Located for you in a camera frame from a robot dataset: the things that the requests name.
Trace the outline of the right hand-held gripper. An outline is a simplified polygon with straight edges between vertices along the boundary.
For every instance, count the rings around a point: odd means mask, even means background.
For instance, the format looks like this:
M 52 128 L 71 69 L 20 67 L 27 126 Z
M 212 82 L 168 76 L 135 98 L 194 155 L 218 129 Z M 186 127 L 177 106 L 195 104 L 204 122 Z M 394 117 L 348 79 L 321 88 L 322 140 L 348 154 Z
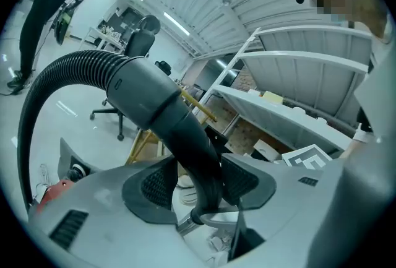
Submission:
M 320 170 L 332 161 L 317 145 L 309 145 L 302 149 L 282 154 L 282 160 L 288 166 L 305 167 L 309 170 Z

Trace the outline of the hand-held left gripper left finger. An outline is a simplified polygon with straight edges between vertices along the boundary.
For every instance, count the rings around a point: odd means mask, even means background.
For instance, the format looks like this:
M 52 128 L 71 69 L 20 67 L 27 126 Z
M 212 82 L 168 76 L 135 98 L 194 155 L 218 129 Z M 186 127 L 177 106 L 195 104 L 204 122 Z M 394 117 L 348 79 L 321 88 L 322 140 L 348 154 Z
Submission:
M 65 267 L 203 267 L 177 232 L 173 157 L 88 175 L 29 217 Z

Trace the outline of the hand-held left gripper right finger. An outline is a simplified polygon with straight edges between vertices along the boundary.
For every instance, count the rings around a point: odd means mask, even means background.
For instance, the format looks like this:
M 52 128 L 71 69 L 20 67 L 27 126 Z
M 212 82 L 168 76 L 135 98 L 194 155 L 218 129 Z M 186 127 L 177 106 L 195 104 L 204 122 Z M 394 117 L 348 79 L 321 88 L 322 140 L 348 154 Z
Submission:
M 222 156 L 223 181 L 239 209 L 228 267 L 306 267 L 329 195 L 323 170 Z

